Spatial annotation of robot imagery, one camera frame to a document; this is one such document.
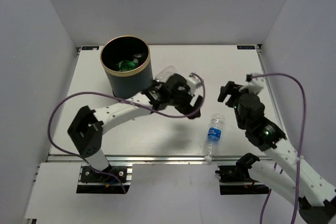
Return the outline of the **clear jar-shaped plastic bottle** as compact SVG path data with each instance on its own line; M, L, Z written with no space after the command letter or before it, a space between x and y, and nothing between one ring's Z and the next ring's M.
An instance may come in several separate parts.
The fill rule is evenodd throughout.
M174 75L176 73L176 68L174 66L168 66L165 69L163 69L161 72L159 72L154 80L156 82L164 82L169 79L170 76Z

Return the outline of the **green plastic bottle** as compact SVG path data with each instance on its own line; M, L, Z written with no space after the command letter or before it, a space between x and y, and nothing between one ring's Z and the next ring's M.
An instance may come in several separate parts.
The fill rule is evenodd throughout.
M137 59L133 60L122 60L116 64L116 71L127 72L136 69L139 66L139 61Z

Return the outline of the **blue label water bottle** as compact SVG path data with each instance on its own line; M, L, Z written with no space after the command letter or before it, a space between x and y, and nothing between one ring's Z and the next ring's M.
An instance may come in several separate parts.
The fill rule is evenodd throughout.
M209 123L209 129L203 144L204 159L211 162L217 154L219 142L225 128L225 117L222 114L213 114Z

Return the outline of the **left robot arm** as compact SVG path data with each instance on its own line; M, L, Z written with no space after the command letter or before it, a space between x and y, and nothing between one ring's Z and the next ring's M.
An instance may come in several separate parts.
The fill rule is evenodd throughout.
M109 130L127 121L152 113L163 114L168 106L174 107L179 118L194 119L201 116L204 95L195 96L198 88L205 88L200 76L191 73L188 77L174 73L169 77L155 79L152 85L131 98L118 98L110 106L91 109L84 106L77 112L67 133L80 158L93 170L93 176L101 182L110 178L111 168L104 155L102 137Z

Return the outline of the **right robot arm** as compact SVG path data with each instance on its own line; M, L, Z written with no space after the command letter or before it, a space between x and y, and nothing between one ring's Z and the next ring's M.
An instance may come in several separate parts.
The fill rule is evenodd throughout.
M261 82L251 81L242 86L229 81L221 87L217 100L233 108L237 126L244 130L249 142L273 159L288 176L266 167L251 153L236 162L235 172L241 180L264 183L298 206L306 223L329 223L335 217L335 186L298 157L284 131L265 117L265 106L258 96L263 87Z

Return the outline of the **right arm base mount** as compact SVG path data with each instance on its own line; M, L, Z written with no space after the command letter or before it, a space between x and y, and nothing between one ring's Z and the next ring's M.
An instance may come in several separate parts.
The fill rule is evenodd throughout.
M253 180L249 175L241 174L234 165L218 166L215 171L219 179L221 195L266 195L269 188Z

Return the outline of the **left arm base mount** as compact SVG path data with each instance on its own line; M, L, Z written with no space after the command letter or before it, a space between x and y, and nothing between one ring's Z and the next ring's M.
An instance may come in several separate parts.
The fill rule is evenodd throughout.
M131 184L132 165L112 164L108 172L120 179L124 190L115 177L96 173L88 165L82 165L79 170L76 193L104 195L127 193Z

